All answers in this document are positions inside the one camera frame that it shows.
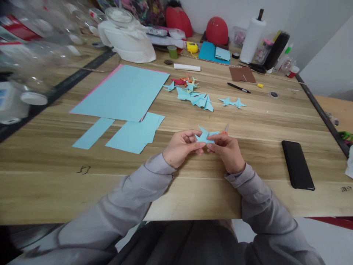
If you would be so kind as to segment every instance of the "black table edge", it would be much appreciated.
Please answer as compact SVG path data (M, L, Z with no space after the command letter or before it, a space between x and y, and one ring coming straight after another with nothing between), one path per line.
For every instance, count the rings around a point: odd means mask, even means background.
M88 69L97 69L101 66L105 61L107 61L110 57L115 54L111 49L105 51L103 54L96 57L94 60L83 66L83 68ZM9 136L19 130L22 126L31 121L34 117L36 117L39 113L53 104L58 98L68 92L71 88L81 82L85 77L87 77L92 71L80 69L59 84L57 84L53 88L53 92L50 96L48 96L48 103L42 106L31 105L30 113L27 118L22 119L22 121L12 124L12 125L0 125L0 143L6 140Z
M296 75L296 78L299 82L304 83L303 79L300 77L300 75ZM339 135L338 131L336 130L335 126L332 124L332 122L330 121L330 119L327 117L326 113L324 112L324 110L322 109L322 107L320 106L320 104L317 102L316 98L314 97L314 95L311 93L310 89L307 87L307 85L303 85L300 84L304 90L304 92L306 93L306 95L308 96L308 98L310 99L311 103L314 105L315 109L317 110L317 112L319 113L320 117L322 118L322 120L324 121L325 125L327 126L327 128L329 129L329 131L331 132L332 136L334 137L334 139L336 140L336 142L338 143L339 147L342 149L342 152L344 153L344 155L348 158L349 156L349 147L345 144L345 141L341 138L341 136Z

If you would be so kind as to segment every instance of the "paper towel roll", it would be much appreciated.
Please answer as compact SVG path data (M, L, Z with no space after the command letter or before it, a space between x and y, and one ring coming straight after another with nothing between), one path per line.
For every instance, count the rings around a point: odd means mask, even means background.
M251 19L240 54L240 61L251 63L265 27L266 21L257 20L255 17Z

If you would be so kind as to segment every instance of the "smartphone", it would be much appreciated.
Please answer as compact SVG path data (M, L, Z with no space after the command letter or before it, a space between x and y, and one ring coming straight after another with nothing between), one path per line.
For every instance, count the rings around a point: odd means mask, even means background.
M314 191L314 183L300 143L282 141L282 146L293 188Z

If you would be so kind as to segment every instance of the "scissors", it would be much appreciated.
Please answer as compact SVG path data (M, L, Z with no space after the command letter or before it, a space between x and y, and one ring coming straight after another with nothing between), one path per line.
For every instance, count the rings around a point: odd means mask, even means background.
M228 136L228 128L229 128L229 123L227 124L227 127L225 128L225 130L222 132L222 134L225 134Z

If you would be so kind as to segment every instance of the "yellow object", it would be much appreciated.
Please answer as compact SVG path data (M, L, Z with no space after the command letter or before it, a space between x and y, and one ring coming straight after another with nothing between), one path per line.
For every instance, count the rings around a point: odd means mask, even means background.
M194 42L186 42L186 47L188 49L188 52L191 53L192 56L198 57L196 55L193 55L193 53L197 53L199 48L197 47L197 44Z

